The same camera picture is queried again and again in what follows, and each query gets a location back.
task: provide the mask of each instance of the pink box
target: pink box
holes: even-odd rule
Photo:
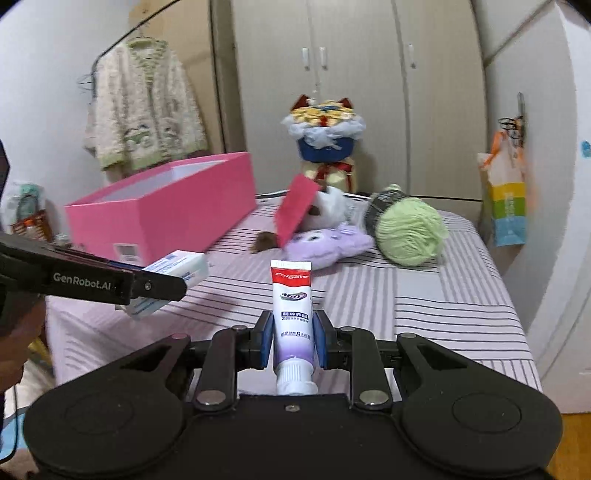
[[[75,248],[142,267],[174,250],[203,252],[255,209],[249,153],[178,160],[70,205]]]

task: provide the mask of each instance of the bed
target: bed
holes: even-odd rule
[[[367,199],[347,195],[350,222],[360,225]],[[269,264],[281,251],[249,252],[259,231],[273,230],[281,193],[263,195],[258,207],[224,237],[207,256],[210,277],[150,317],[132,320],[113,305],[48,299],[48,338],[58,383],[177,332],[193,340],[209,339],[223,328],[253,325],[261,310],[272,309]],[[498,372],[541,389],[519,318],[474,226],[441,212],[449,229],[440,258],[420,267],[388,262],[377,249],[314,272],[313,302],[335,326],[371,330],[392,340],[414,332]],[[348,373],[317,371],[321,393],[346,393]],[[398,391],[388,375],[393,393]],[[244,371],[239,391],[275,393],[275,375]]]

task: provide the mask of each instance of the white cardigan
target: white cardigan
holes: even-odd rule
[[[163,40],[123,42],[97,68],[96,156],[137,171],[207,149],[187,76]]]

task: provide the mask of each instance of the toothpaste tube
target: toothpaste tube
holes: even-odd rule
[[[164,258],[156,260],[143,270],[181,277],[187,284],[187,289],[194,287],[209,276],[209,266],[205,254],[184,252],[182,250],[174,251]],[[129,305],[121,305],[118,308],[125,310],[132,318],[139,319],[154,313],[168,303],[168,300],[140,297],[132,299]]]
[[[271,261],[278,395],[314,395],[310,262]]]

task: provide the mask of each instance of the door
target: door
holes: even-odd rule
[[[359,191],[391,183],[406,189],[407,119],[391,0],[308,2],[320,99],[348,97],[367,124],[352,156]]]
[[[129,14],[137,23],[168,3],[142,0]],[[166,40],[183,64],[194,90],[212,153],[222,153],[221,125],[213,75],[212,45],[207,0],[179,2],[154,17],[142,29],[145,35]]]
[[[410,190],[481,199],[486,150],[482,58],[470,0],[394,0],[410,107]]]
[[[233,0],[234,33],[246,146],[252,155],[256,189],[289,186],[300,171],[297,143],[281,120],[303,93],[315,88],[310,21],[304,1]]]
[[[217,91],[227,152],[244,152],[244,124],[240,105],[238,65],[234,43],[232,1],[212,0],[212,34],[215,46]]]

